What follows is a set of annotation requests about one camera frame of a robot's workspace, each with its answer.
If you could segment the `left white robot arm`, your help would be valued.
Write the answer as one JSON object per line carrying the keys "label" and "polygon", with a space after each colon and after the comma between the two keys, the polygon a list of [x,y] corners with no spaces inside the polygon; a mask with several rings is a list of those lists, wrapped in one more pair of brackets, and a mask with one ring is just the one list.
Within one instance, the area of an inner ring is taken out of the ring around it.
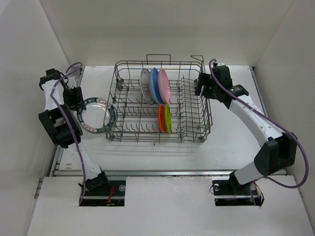
{"label": "left white robot arm", "polygon": [[80,87],[70,88],[64,81],[68,75],[52,68],[39,80],[39,87],[45,94],[44,111],[38,118],[55,145],[67,149],[78,158],[83,171],[83,192],[105,195],[113,189],[106,173],[96,165],[85,150],[81,136],[82,128],[73,112],[85,110]]}

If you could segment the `green plate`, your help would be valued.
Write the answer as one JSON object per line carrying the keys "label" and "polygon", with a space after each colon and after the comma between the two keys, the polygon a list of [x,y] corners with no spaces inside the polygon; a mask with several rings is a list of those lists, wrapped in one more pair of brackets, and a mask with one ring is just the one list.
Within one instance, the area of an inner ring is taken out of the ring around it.
{"label": "green plate", "polygon": [[172,132],[172,120],[171,120],[171,113],[170,113],[170,107],[168,104],[164,107],[164,123],[167,133]]}

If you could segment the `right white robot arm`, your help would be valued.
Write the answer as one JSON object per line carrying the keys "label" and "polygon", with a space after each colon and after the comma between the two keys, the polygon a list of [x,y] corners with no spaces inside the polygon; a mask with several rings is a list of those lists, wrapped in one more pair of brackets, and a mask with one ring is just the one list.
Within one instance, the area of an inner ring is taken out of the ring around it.
{"label": "right white robot arm", "polygon": [[290,167],[295,162],[297,144],[287,134],[264,118],[242,85],[233,85],[226,65],[215,65],[211,74],[200,73],[195,95],[215,99],[234,113],[256,138],[260,150],[254,160],[230,174],[228,188],[238,194],[246,184]]}

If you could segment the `blue plate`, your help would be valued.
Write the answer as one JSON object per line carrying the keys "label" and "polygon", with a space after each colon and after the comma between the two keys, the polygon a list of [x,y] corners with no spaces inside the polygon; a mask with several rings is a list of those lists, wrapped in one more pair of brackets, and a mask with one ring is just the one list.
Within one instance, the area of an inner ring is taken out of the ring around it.
{"label": "blue plate", "polygon": [[159,88],[158,88],[158,70],[156,68],[153,68],[150,71],[149,86],[150,86],[150,92],[151,92],[153,100],[157,104],[162,104],[163,100],[161,98]]}

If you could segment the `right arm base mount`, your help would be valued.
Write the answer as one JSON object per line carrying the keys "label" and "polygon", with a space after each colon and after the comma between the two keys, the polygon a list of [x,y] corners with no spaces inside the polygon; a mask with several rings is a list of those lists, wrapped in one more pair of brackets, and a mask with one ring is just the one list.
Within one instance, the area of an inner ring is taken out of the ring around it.
{"label": "right arm base mount", "polygon": [[264,195],[256,183],[235,187],[227,178],[213,178],[209,192],[214,195],[215,206],[257,206],[264,203]]}

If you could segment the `grey wire dish rack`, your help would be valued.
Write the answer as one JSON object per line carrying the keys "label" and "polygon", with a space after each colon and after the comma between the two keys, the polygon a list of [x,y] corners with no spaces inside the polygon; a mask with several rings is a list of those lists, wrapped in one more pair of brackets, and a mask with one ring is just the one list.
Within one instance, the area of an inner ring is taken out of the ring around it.
{"label": "grey wire dish rack", "polygon": [[[172,131],[163,133],[158,123],[158,104],[150,105],[141,89],[141,71],[164,69],[171,92],[169,111]],[[210,101],[195,95],[204,57],[192,55],[178,61],[168,54],[148,54],[145,60],[121,60],[114,66],[108,101],[116,122],[104,125],[106,138],[118,142],[203,143],[210,134]]]}

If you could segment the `white plate floral pattern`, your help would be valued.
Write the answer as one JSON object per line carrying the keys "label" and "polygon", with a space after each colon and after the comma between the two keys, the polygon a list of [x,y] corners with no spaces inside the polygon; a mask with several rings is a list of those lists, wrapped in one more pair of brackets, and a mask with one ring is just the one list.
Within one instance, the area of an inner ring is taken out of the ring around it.
{"label": "white plate floral pattern", "polygon": [[145,101],[150,104],[154,105],[155,101],[152,97],[151,91],[150,91],[150,85],[149,85],[149,71],[148,69],[142,69],[140,74],[140,87],[142,94],[144,96]]}

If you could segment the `front aluminium rail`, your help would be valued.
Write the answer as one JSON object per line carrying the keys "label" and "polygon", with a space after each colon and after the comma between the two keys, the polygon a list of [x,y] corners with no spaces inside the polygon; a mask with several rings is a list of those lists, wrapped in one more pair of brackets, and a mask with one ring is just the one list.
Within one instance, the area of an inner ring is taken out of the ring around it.
{"label": "front aluminium rail", "polygon": [[[105,171],[108,176],[228,176],[232,170],[211,171],[211,170],[194,170],[194,171],[157,171],[157,170],[112,170]],[[55,170],[53,176],[81,176],[82,171],[78,170]],[[287,175],[286,170],[276,172],[273,175]]]}

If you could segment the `orange plate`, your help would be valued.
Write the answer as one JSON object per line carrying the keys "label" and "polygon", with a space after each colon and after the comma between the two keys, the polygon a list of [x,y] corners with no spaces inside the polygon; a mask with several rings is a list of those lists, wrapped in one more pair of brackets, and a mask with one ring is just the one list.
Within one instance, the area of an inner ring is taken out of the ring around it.
{"label": "orange plate", "polygon": [[166,126],[164,120],[164,106],[162,104],[159,104],[157,117],[160,131],[162,133],[166,133]]}

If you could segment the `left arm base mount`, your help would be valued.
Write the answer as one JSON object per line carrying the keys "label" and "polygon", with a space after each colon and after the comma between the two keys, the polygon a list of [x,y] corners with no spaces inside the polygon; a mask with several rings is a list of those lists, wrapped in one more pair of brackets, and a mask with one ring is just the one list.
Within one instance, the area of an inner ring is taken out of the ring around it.
{"label": "left arm base mount", "polygon": [[108,179],[99,175],[93,180],[78,184],[81,188],[80,207],[123,207],[125,205],[126,179]]}

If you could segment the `pink plate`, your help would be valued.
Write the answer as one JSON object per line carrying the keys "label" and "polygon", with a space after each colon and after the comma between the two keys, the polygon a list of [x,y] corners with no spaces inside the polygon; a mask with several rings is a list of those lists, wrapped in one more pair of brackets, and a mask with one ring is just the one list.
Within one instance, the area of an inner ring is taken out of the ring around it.
{"label": "pink plate", "polygon": [[160,69],[158,72],[158,89],[163,102],[165,104],[170,104],[171,90],[169,85],[169,79],[164,69]]}

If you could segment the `white plate teal rim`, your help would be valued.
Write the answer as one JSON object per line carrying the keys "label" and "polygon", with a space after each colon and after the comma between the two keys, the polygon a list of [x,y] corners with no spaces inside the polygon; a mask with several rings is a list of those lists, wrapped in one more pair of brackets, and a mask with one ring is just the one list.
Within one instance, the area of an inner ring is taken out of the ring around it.
{"label": "white plate teal rim", "polygon": [[86,109],[79,109],[77,119],[81,126],[93,134],[111,131],[118,118],[116,108],[108,101],[91,97],[84,101]]}

